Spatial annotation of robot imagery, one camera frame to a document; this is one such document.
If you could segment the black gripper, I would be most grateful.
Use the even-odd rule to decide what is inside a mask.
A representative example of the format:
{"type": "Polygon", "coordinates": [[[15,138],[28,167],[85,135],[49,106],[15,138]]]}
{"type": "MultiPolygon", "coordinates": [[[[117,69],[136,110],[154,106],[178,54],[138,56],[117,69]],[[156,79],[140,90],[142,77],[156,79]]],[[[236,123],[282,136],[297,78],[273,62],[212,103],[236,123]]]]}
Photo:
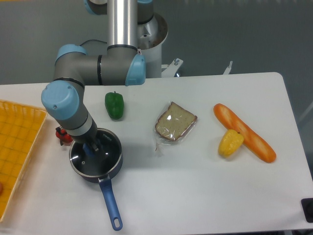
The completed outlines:
{"type": "Polygon", "coordinates": [[[72,138],[81,144],[89,144],[92,153],[98,153],[98,151],[104,151],[103,144],[100,140],[97,140],[95,144],[97,135],[97,125],[94,121],[91,123],[86,123],[78,130],[72,131],[72,138]]]}

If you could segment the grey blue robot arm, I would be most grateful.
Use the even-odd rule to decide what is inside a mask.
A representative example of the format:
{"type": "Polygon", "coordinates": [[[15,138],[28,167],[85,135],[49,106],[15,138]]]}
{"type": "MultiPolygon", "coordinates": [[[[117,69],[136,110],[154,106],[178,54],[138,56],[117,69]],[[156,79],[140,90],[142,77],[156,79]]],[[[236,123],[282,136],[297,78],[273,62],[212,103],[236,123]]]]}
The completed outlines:
{"type": "Polygon", "coordinates": [[[97,126],[83,103],[85,86],[145,82],[146,63],[138,53],[137,27],[150,22],[154,10],[151,0],[87,0],[84,4],[90,13],[108,17],[107,53],[89,56],[82,46],[62,46],[54,79],[43,90],[41,101],[74,141],[98,152],[97,126]]]}

